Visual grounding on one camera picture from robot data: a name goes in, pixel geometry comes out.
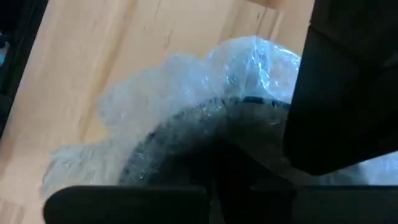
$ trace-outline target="wooden surface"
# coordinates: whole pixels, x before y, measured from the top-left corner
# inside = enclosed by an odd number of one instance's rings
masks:
[[[50,153],[106,137],[95,101],[174,52],[260,35],[302,52],[313,0],[50,0],[0,144],[0,224],[43,223]]]

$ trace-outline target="clear plastic bag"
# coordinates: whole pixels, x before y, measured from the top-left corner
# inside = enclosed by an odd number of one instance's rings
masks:
[[[55,152],[42,193],[71,185],[144,185],[169,155],[214,136],[295,183],[366,183],[361,166],[314,178],[282,156],[299,65],[299,56],[277,44],[242,37],[221,43],[204,60],[173,55],[158,69],[132,75],[100,98],[109,140]]]

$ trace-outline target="wood grain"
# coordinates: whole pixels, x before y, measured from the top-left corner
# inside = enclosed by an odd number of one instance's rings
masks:
[[[22,206],[0,199],[0,223],[21,224],[23,218]]]
[[[43,223],[50,153],[105,138],[101,92],[172,53],[203,57],[254,34],[300,53],[313,0],[275,1],[50,0],[0,143],[1,200],[23,206],[23,224]]]

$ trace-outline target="black plastic part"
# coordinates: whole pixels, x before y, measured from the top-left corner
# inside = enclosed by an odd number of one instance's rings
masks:
[[[321,175],[398,149],[398,2],[317,0],[284,136]]]
[[[293,185],[233,144],[216,142],[213,170],[227,224],[290,223]]]
[[[397,223],[397,187],[297,187],[293,223]]]
[[[0,1],[0,29],[10,43],[0,67],[0,135],[24,73],[48,0]]]
[[[206,223],[205,189],[184,187],[70,187],[44,207],[48,224]]]

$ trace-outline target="plastic wrap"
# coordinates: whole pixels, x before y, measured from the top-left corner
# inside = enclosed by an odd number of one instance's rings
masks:
[[[173,55],[158,69],[132,75],[99,100],[109,139],[55,152],[42,192],[71,185],[145,185],[168,169],[164,161],[170,155],[196,150],[215,136],[296,183],[335,184],[347,174],[362,182],[359,166],[315,179],[282,156],[299,65],[300,57],[277,44],[242,37],[223,42],[204,60]]]

